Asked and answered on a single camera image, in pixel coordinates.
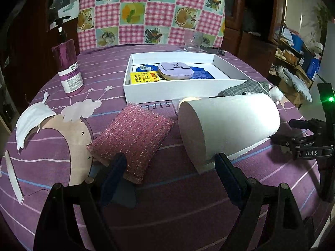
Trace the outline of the pink checkered chair cover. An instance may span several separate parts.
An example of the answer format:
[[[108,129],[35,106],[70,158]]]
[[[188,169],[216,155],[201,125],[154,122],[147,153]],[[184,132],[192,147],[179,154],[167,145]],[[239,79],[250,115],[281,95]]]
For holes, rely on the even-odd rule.
[[[127,44],[183,45],[186,30],[219,48],[225,31],[224,0],[80,0],[80,51]]]

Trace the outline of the purple patterned tablecloth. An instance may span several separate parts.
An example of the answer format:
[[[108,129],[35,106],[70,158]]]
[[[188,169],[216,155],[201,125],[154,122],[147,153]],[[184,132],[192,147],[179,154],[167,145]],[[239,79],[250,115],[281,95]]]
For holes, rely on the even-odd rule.
[[[101,101],[87,119],[97,137],[125,107],[123,78],[129,56],[142,52],[174,51],[171,45],[114,46],[83,52],[78,60],[84,90],[68,97],[58,77],[52,78],[34,98],[46,101],[56,113],[76,102]],[[62,135],[44,129],[32,135],[22,152],[15,137],[6,149],[10,154],[24,201],[19,203],[7,168],[1,172],[1,217],[26,250],[33,248],[37,223],[50,187],[67,185],[70,175],[69,148]],[[233,161],[248,177],[265,185],[286,182],[303,217],[311,216],[319,234],[333,205],[317,193],[318,167],[314,160],[292,160],[284,149],[265,142]],[[116,203],[104,210],[105,217],[123,250],[218,250],[233,227],[239,210],[231,204],[214,170],[198,174],[187,157],[174,127],[162,143],[136,187],[136,205],[129,209]]]

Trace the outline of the plush dog in plaid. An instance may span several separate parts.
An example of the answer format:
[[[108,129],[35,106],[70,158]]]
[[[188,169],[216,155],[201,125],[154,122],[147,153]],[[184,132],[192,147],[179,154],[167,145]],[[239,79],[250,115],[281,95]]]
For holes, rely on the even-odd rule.
[[[284,97],[284,94],[278,87],[275,87],[267,82],[259,82],[253,79],[248,79],[240,85],[236,85],[221,91],[218,93],[218,97],[251,95],[257,93],[263,93],[269,96],[276,105],[278,105]]]

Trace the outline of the blue wipes packet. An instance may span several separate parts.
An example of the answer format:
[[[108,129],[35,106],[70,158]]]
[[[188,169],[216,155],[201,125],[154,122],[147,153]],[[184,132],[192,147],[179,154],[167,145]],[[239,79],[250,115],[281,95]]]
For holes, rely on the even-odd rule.
[[[194,66],[191,66],[191,68],[194,71],[194,74],[191,77],[191,79],[214,79],[214,77],[208,71],[204,70],[204,68],[194,67]],[[152,65],[152,64],[145,64],[145,65],[138,66],[132,72],[138,73],[138,72],[147,72],[147,71],[159,72],[158,66]]]

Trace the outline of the yellow tissue pack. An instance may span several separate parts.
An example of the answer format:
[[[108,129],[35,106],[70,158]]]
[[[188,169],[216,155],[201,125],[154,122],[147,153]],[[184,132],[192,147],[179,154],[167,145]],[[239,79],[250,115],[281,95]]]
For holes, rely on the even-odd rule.
[[[156,71],[131,73],[131,84],[159,82],[161,78]]]

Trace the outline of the white shallow box tray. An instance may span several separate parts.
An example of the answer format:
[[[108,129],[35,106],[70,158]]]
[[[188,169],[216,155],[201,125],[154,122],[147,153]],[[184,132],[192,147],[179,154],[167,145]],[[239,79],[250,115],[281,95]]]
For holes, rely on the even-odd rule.
[[[208,71],[212,79],[159,81],[151,83],[131,83],[131,72],[145,64],[156,65],[160,62],[183,62],[190,66],[201,67]],[[219,92],[237,86],[249,77],[215,54],[190,52],[149,52],[134,53],[129,57],[123,81],[126,102],[141,104],[184,97],[217,96]]]

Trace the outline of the purple pump bottle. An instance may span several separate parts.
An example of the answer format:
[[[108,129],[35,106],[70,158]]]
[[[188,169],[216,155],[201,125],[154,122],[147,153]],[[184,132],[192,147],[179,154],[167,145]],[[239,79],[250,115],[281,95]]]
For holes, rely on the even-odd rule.
[[[62,26],[64,20],[67,19],[70,19],[70,16],[60,17],[55,20],[57,45],[52,47],[52,53],[64,92],[68,96],[74,96],[82,91],[84,81],[79,68],[74,40],[72,38],[68,39]]]

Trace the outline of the white face mask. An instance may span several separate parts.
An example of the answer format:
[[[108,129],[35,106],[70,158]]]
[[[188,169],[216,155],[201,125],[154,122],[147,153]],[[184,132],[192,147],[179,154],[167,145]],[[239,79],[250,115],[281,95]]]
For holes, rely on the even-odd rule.
[[[56,115],[56,113],[45,104],[48,97],[49,93],[45,91],[43,100],[29,106],[19,117],[16,124],[15,135],[18,154],[21,154],[20,150],[24,149],[24,142],[29,132],[34,128],[37,128],[38,132],[40,124],[45,119]]]

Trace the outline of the dark wooden cabinet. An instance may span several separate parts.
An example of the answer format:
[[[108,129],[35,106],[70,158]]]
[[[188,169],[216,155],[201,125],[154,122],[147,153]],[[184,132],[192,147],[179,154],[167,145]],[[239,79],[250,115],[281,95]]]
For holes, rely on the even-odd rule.
[[[275,61],[286,0],[225,0],[222,48],[263,77]]]

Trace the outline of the white paper towel roll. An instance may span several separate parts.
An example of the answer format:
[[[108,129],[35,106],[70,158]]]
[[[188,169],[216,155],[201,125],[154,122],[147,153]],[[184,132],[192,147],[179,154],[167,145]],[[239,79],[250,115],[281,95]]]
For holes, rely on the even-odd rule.
[[[280,127],[279,110],[263,94],[248,94],[184,101],[178,126],[187,155],[199,174],[214,168],[214,156],[239,158]]]

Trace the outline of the clear drinking glass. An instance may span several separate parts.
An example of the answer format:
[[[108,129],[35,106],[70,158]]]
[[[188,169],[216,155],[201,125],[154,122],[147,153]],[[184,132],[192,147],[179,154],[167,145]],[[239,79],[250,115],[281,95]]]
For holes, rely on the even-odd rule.
[[[203,41],[203,33],[194,30],[184,31],[184,50],[187,52],[199,52]]]

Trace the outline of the pink glitter scrub sponge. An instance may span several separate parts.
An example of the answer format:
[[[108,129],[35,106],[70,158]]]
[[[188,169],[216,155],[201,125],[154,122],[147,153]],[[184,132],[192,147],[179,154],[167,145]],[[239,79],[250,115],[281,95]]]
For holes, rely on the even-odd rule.
[[[117,153],[127,158],[124,178],[142,184],[149,162],[170,133],[174,121],[139,105],[127,105],[87,148],[107,165]]]

